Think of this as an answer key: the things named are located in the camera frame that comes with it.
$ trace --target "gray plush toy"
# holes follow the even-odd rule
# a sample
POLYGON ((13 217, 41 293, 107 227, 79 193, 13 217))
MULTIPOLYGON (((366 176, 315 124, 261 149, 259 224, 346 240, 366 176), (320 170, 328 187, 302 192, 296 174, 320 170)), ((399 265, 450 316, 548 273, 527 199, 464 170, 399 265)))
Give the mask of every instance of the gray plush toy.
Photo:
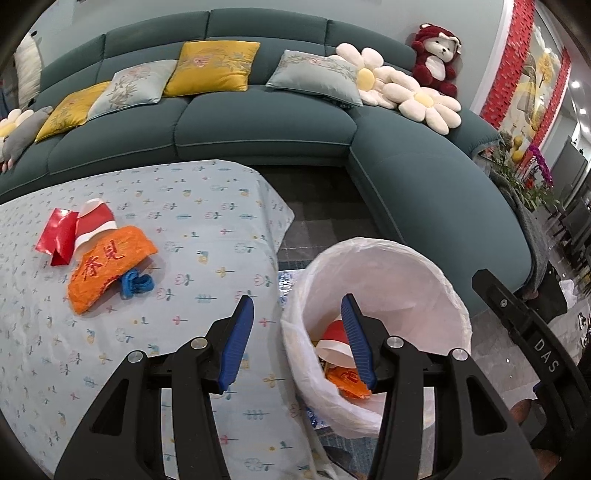
POLYGON ((2 159, 9 170, 21 158, 22 153, 27 147, 35 141, 35 137, 52 111, 53 107, 51 106, 41 108, 16 127, 10 135, 4 138, 2 159))

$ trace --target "purple orchid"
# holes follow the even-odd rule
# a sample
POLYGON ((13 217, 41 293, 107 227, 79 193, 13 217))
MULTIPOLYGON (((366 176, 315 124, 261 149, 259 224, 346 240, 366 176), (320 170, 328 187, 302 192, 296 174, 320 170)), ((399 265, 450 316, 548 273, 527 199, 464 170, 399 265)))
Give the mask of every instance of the purple orchid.
POLYGON ((540 170, 540 174, 542 175, 542 178, 544 179, 544 182, 546 183, 546 185, 548 187, 551 187, 553 185, 552 174, 550 173, 550 169, 548 168, 548 165, 546 164, 546 160, 544 159, 542 152, 534 144, 530 144, 530 146, 527 149, 531 152, 532 156, 535 158, 535 162, 538 164, 538 168, 540 170))

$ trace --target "blue gripper pad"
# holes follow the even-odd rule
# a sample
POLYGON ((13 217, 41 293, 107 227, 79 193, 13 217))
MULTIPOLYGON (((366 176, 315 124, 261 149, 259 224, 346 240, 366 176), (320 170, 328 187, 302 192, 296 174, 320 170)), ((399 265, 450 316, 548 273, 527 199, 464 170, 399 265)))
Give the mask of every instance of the blue gripper pad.
POLYGON ((239 303, 234 312, 233 317, 236 319, 236 323, 228 337, 220 359, 220 374, 217 378, 217 384, 220 391, 223 392, 236 380, 255 318, 255 306, 252 298, 243 297, 241 303, 242 305, 239 303))
POLYGON ((345 295, 340 302, 340 316, 345 326, 353 358, 355 358, 359 378, 363 380, 368 389, 373 390, 377 383, 374 373, 374 358, 359 323, 362 320, 361 311, 357 306, 357 302, 355 302, 355 298, 350 293, 345 295))

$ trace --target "red teddy bear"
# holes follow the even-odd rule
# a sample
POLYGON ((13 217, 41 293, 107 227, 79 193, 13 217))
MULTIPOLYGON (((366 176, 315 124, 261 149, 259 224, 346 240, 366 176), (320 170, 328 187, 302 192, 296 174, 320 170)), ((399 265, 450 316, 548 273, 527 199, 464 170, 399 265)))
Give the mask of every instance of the red teddy bear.
POLYGON ((460 40, 449 30, 425 23, 411 47, 417 52, 413 76, 423 87, 439 90, 443 95, 457 97, 457 88, 449 80, 456 78, 450 65, 461 53, 460 40))

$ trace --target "trash can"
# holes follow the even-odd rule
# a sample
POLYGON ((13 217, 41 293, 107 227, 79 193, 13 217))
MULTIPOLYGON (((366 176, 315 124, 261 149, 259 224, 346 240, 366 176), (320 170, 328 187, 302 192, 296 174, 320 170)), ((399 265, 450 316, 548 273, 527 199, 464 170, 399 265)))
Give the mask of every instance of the trash can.
MULTIPOLYGON (((287 358, 306 404, 338 435, 377 436, 385 394, 348 400, 325 379, 312 341, 340 314, 342 297, 355 295, 361 311, 380 319, 391 335, 419 350, 447 355, 470 352, 468 310, 442 271, 428 258, 396 242, 353 238, 325 250, 291 289, 281 317, 287 358)), ((432 389, 425 389, 423 427, 434 423, 432 389)))

